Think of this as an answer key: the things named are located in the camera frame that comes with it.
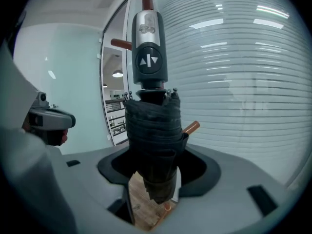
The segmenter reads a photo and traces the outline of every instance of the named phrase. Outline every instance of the light blue wall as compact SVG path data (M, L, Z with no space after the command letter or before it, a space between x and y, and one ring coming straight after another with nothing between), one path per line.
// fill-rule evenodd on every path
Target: light blue wall
M17 38L14 61L19 70L47 93L50 104L76 117L68 141L60 147L63 154L112 146L101 101L101 36L91 27L55 23L22 28Z

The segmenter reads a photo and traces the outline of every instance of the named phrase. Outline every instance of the wooden floor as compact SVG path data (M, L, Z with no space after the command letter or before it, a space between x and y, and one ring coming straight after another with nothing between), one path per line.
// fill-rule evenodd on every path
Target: wooden floor
M166 212L164 205L158 205L149 199L143 178L138 173L135 173L129 181L129 192L136 227L150 231ZM172 201L170 201L170 205L172 209L176 206Z

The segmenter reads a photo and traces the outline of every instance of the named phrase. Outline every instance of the ceiling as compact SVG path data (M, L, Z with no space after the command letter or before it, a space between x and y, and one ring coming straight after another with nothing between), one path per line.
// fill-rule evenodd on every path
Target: ceiling
M43 23L73 23L103 29L114 0L29 0L23 27Z

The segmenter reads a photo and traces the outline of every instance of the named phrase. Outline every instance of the white arrow symbol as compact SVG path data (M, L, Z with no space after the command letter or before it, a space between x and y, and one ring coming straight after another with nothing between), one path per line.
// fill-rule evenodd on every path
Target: white arrow symbol
M145 60L142 58L142 61L140 62L140 66L141 65L145 65L146 64L146 62L145 62Z
M151 57L151 58L152 58L152 60L153 60L154 63L156 63L157 60L158 60L158 57Z

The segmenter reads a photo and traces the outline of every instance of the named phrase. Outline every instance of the arrow logo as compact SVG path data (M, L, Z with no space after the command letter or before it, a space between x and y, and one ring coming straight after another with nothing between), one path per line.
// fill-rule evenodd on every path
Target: arrow logo
M156 63L157 60L158 60L158 57L151 57L151 58L152 58L152 60L153 60L154 63Z
M142 58L142 61L140 62L140 66L141 65L145 65L146 64L146 62L145 62L145 60Z
M150 68L151 67L151 59L153 60L153 62L156 64L158 57L151 57L151 54L147 54L146 55L146 59L147 59L147 63L146 61L142 58L141 62L140 62L140 66L141 65L146 65Z

